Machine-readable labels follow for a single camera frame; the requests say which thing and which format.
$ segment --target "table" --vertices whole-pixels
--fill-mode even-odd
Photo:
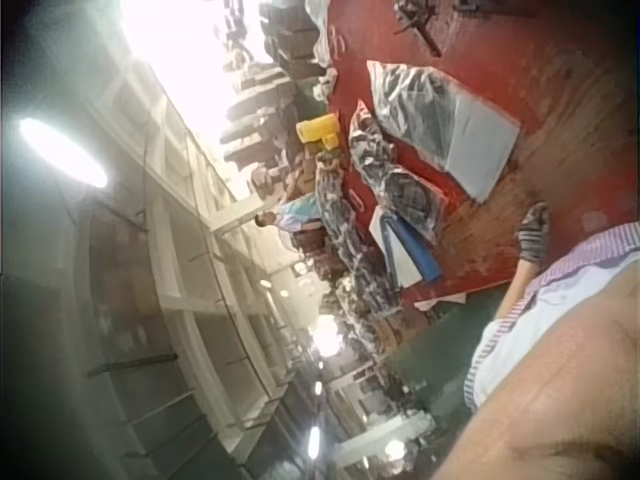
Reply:
[[[338,80],[330,98],[345,145],[358,99],[372,109],[370,59],[434,66],[522,122],[483,205],[412,147],[395,142],[399,163],[438,185],[450,201],[439,243],[431,247],[444,276],[405,290],[405,302],[509,281],[518,254],[514,232],[536,201],[551,208],[550,260],[593,233],[638,218],[633,15],[620,19],[612,7],[581,5],[576,12],[562,2],[530,2],[534,19],[467,18],[454,12],[453,1],[436,3],[429,31],[442,58],[432,57],[410,31],[393,35],[399,24],[391,0],[332,0],[329,8],[329,25],[346,44],[333,60]],[[345,176],[349,189],[365,204],[357,220],[366,231],[375,197],[355,172]]]

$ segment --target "bundle of fabric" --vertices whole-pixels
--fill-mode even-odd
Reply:
[[[395,147],[384,139],[362,101],[351,119],[349,147],[356,170],[378,202],[435,243],[446,198],[440,189],[395,163]]]
[[[388,280],[379,275],[369,261],[368,247],[358,236],[355,212],[342,194],[342,175],[335,170],[319,169],[316,177],[316,197],[322,221],[338,255],[353,276],[355,289],[376,318],[400,310],[398,296]]]

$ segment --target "person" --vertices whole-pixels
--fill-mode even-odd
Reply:
[[[435,480],[640,478],[640,224],[594,235],[536,277],[548,234],[538,204],[467,376],[477,413]]]
[[[254,217],[258,227],[273,225],[285,232],[295,233],[322,227],[315,193],[308,193],[290,202],[282,203]]]

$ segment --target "yellow container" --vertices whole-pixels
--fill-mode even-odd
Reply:
[[[338,148],[340,146],[340,139],[338,138],[338,135],[332,133],[331,135],[322,137],[322,144],[327,150],[333,150],[334,148]]]
[[[338,117],[330,113],[313,120],[298,122],[296,131],[302,143],[317,142],[324,137],[340,132],[340,123]]]

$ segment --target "hand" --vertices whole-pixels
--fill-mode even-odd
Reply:
[[[549,242],[549,223],[546,203],[537,203],[529,210],[517,233],[522,260],[538,266],[542,264]]]

